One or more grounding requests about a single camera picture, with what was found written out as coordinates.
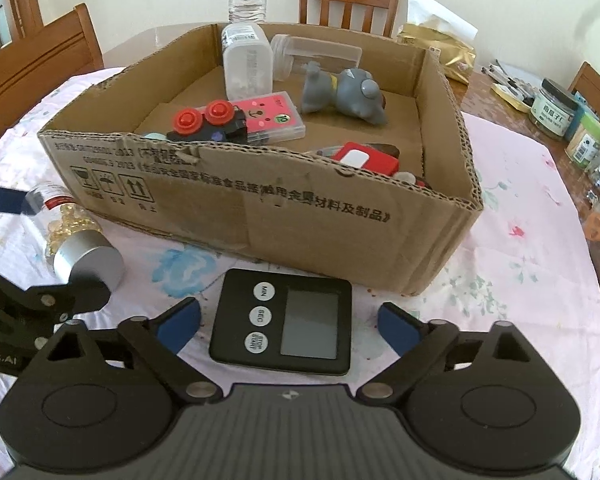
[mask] sec button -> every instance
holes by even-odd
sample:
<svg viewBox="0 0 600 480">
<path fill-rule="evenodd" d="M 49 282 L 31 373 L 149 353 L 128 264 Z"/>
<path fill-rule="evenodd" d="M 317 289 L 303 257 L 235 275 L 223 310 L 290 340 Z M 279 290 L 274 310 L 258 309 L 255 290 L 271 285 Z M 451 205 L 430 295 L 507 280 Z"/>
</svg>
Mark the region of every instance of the sec button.
<svg viewBox="0 0 600 480">
<path fill-rule="evenodd" d="M 266 306 L 256 306 L 249 313 L 249 321 L 255 326 L 265 326 L 271 321 L 271 311 Z"/>
</svg>

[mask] black lid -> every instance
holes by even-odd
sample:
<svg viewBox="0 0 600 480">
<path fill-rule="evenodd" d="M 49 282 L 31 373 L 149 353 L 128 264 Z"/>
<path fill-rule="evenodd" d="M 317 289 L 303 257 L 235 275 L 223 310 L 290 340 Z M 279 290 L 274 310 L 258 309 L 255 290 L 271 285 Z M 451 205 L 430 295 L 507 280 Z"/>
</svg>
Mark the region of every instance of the black lid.
<svg viewBox="0 0 600 480">
<path fill-rule="evenodd" d="M 573 98 L 573 95 L 571 95 L 566 88 L 558 85 L 558 83 L 552 79 L 545 79 L 542 81 L 542 88 L 570 110 L 576 111 L 578 109 L 578 102 Z"/>
</svg>

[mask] cardboard box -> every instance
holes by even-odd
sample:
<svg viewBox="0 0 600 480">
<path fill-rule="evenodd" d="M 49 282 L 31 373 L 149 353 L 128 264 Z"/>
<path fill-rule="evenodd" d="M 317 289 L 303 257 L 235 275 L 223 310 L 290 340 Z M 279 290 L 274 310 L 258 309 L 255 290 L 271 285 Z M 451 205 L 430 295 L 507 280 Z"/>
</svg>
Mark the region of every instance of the cardboard box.
<svg viewBox="0 0 600 480">
<path fill-rule="evenodd" d="M 76 198 L 152 234 L 203 244 L 367 286 L 417 294 L 454 252 L 482 199 L 462 116 L 425 50 L 312 25 L 263 25 L 362 47 L 360 67 L 384 91 L 387 126 L 335 112 L 302 116 L 306 137 L 279 146 L 169 143 L 173 111 L 224 97 L 222 24 L 190 31 L 56 115 L 40 141 Z M 298 104 L 301 80 L 274 86 Z M 390 142 L 400 169 L 433 190 L 346 168 L 315 150 L 346 140 Z"/>
</svg>

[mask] screw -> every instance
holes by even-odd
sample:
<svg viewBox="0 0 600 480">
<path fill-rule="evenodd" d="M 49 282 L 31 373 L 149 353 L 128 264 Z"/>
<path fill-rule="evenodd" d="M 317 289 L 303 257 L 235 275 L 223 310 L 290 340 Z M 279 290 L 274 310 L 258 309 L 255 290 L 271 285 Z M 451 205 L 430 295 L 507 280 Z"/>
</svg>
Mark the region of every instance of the screw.
<svg viewBox="0 0 600 480">
<path fill-rule="evenodd" d="M 215 395 L 216 390 L 215 384 L 207 381 L 199 381 L 187 386 L 186 392 L 189 397 L 193 397 L 194 399 L 208 399 Z"/>
<path fill-rule="evenodd" d="M 384 383 L 367 383 L 362 386 L 362 393 L 368 399 L 386 399 L 394 394 L 394 389 Z"/>
<path fill-rule="evenodd" d="M 46 345 L 47 341 L 49 341 L 49 339 L 47 339 L 46 337 L 37 337 L 36 340 L 33 342 L 33 346 L 36 347 L 36 350 L 40 350 L 44 345 Z"/>
<path fill-rule="evenodd" d="M 40 303 L 44 306 L 54 306 L 56 304 L 56 298 L 54 298 L 51 294 L 43 294 L 40 296 Z"/>
</svg>

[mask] blue gripper pad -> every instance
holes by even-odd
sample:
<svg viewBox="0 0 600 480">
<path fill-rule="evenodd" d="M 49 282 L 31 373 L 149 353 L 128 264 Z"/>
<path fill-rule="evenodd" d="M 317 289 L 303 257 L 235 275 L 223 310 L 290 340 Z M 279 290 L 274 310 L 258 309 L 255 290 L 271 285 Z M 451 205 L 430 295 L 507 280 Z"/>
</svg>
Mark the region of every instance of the blue gripper pad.
<svg viewBox="0 0 600 480">
<path fill-rule="evenodd" d="M 155 336 L 171 352 L 177 354 L 196 335 L 202 313 L 195 298 L 185 298 L 170 308 L 164 317 L 157 317 Z"/>
<path fill-rule="evenodd" d="M 25 191 L 0 187 L 0 213 L 19 215 L 22 212 L 26 194 Z"/>
<path fill-rule="evenodd" d="M 426 325 L 387 301 L 378 310 L 378 332 L 402 357 L 424 336 Z"/>
</svg>

